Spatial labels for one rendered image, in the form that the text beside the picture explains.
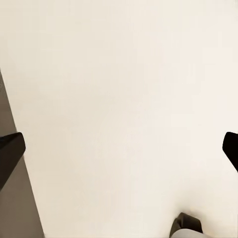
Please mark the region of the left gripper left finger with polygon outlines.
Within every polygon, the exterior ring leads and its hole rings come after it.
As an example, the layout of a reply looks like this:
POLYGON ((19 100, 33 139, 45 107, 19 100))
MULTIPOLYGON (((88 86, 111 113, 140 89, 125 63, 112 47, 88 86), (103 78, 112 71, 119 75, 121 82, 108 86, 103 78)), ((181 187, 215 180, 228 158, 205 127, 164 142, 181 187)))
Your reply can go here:
POLYGON ((0 137, 0 192, 26 151, 21 132, 0 137))

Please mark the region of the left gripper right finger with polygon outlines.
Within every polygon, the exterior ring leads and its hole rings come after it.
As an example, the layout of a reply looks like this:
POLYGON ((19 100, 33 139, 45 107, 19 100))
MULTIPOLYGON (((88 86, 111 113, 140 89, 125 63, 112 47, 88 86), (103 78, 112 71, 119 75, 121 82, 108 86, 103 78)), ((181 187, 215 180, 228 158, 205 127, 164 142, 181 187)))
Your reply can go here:
POLYGON ((222 149, 238 172, 238 134, 226 132, 222 149))

